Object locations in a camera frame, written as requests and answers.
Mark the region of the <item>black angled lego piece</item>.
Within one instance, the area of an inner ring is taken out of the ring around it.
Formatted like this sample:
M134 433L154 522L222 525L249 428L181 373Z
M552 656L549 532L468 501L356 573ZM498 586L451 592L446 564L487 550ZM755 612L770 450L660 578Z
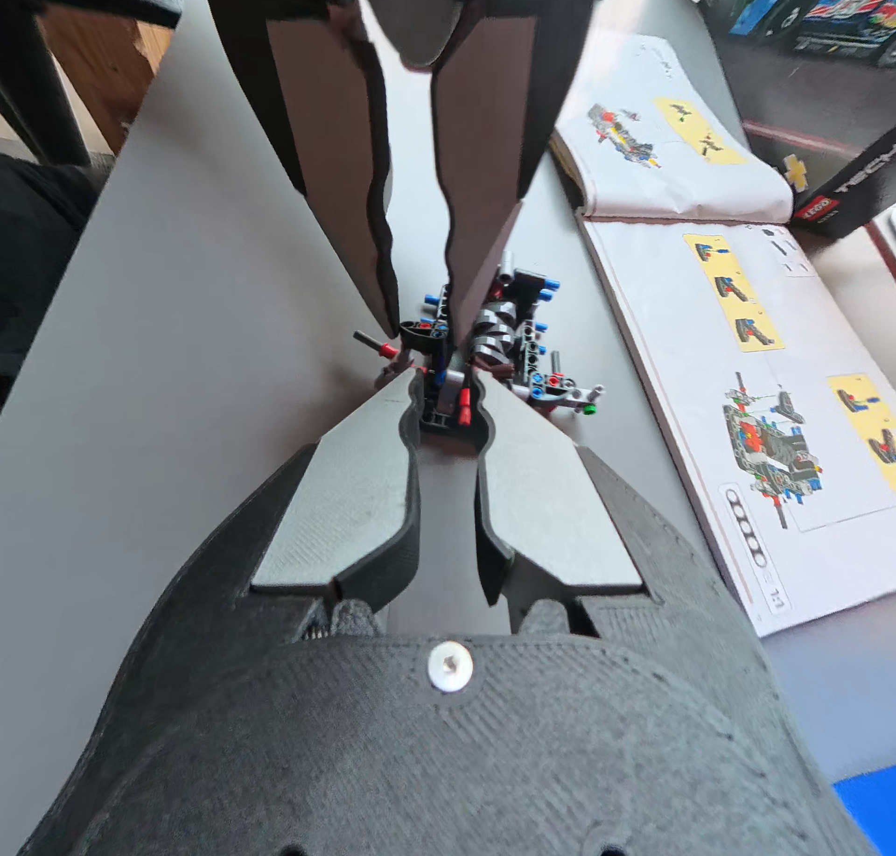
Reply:
M431 354L447 344L449 327L436 320L403 321L399 338L404 349Z

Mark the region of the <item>black frame lego assembly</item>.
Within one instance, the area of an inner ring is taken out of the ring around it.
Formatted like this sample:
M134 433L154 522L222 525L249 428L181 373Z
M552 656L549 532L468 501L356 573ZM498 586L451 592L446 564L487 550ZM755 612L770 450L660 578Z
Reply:
M543 335L547 325L535 314L551 302L559 282L544 274L517 268L505 250L476 312L468 342L461 347L450 343L449 318L451 285L446 282L438 294L427 294L419 317L406 321L436 320L447 324L449 334L442 350L431 354L380 342L362 331L353 338L376 352L385 367L375 381L381 388L405 369L423 376L420 429L445 436L469 436L473 429L473 371L494 377L500 386L542 416L558 409L592 416L605 389L602 385L581 388L561 368L558 351L552 351L550 367L542 367L547 355Z

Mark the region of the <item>black lego box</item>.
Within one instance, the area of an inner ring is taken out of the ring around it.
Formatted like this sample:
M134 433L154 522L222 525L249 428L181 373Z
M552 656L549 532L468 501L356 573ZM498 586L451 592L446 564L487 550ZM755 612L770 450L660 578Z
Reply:
M793 222L843 239L894 205L895 0L697 0Z

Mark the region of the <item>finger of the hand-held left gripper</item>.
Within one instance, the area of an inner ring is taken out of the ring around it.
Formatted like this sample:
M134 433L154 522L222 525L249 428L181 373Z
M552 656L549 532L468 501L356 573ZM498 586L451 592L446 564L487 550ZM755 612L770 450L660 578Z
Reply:
M468 340L521 210L521 150L534 17L484 17L433 74L437 178L450 214L445 247L455 346Z
M308 206L375 321L394 338L391 153L375 46L357 8L266 26Z

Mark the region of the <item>blue plastic bin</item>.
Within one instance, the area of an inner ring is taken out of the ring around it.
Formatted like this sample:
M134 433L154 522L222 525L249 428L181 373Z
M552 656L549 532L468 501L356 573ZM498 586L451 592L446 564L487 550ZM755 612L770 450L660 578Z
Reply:
M833 785L856 824L881 855L895 855L895 766Z

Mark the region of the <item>open lego instruction booklet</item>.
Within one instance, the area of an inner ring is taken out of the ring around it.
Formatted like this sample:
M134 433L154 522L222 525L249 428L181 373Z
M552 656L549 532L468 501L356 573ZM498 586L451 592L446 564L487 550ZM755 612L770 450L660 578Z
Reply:
M784 179L667 41L588 37L552 148L695 513L762 636L894 593L894 388Z

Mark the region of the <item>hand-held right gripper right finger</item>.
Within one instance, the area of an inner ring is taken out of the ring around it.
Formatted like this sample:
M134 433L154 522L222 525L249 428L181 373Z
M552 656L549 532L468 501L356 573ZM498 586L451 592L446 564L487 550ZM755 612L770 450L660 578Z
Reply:
M476 459L479 581L491 606L642 593L644 580L574 441L475 372L485 441Z

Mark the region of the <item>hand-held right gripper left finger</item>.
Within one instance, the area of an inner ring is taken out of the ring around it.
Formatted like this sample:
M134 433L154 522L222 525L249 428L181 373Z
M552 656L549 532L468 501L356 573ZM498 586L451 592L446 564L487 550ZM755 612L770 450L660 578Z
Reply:
M422 374L410 368L315 444L251 580L254 593L378 612L420 562Z

